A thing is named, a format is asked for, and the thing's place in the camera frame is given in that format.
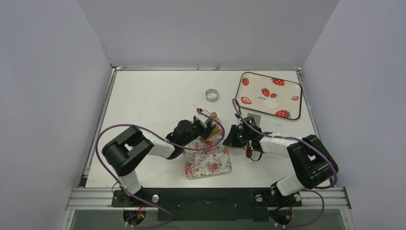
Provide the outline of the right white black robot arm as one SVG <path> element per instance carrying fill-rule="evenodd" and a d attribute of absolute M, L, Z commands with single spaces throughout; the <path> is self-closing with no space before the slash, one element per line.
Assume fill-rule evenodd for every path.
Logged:
<path fill-rule="evenodd" d="M 320 188 L 321 183 L 336 178 L 338 174 L 337 164 L 316 135 L 294 138 L 262 132 L 251 116 L 231 126 L 224 145 L 290 159 L 294 173 L 283 177 L 270 188 L 268 199 L 277 205 L 285 201 L 298 202 L 299 191 Z"/>

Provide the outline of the floral pattern tray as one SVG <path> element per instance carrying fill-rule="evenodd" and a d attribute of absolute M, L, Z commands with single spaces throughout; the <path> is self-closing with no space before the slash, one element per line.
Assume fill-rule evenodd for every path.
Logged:
<path fill-rule="evenodd" d="M 204 144 L 200 141 L 200 138 L 197 138 L 187 146 L 194 150 L 186 149 L 183 151 L 182 156 L 186 178 L 197 179 L 217 176 L 232 171 L 232 163 L 227 146 L 218 144 L 210 149 L 202 150 L 202 148 L 214 144 L 214 142 Z"/>

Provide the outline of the white dough piece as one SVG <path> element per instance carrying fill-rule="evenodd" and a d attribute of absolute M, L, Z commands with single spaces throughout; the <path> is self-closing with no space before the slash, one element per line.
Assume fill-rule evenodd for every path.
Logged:
<path fill-rule="evenodd" d="M 200 141 L 204 144 L 209 144 L 210 142 L 216 143 L 219 139 L 222 138 L 223 134 L 224 134 L 223 129 L 217 125 L 207 139 L 201 138 Z"/>

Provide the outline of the metal spatula wooden handle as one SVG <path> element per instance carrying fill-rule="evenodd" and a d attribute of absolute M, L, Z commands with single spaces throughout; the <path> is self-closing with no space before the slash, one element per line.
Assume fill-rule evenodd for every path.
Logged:
<path fill-rule="evenodd" d="M 247 116 L 244 120 L 248 123 L 248 125 L 252 128 L 248 128 L 248 141 L 246 145 L 246 156 L 249 157 L 252 161 L 259 161 L 262 157 L 263 152 L 261 151 L 259 140 L 261 139 L 261 135 L 258 134 L 256 131 L 260 132 L 261 129 L 257 127 L 254 116 Z M 252 158 L 252 152 L 256 151 L 259 153 L 258 158 L 255 160 Z"/>

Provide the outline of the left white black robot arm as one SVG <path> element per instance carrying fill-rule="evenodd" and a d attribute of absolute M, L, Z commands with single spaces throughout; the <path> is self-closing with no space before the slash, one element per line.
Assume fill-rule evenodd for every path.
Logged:
<path fill-rule="evenodd" d="M 218 127 L 220 123 L 216 119 L 207 120 L 205 124 L 197 119 L 181 120 L 165 138 L 148 138 L 143 133 L 145 128 L 128 124 L 126 130 L 105 144 L 101 155 L 114 169 L 112 176 L 126 189 L 124 200 L 137 206 L 142 202 L 143 193 L 135 169 L 147 155 L 172 160 L 184 150 L 197 151 L 197 147 L 189 144 L 197 138 L 209 138 Z"/>

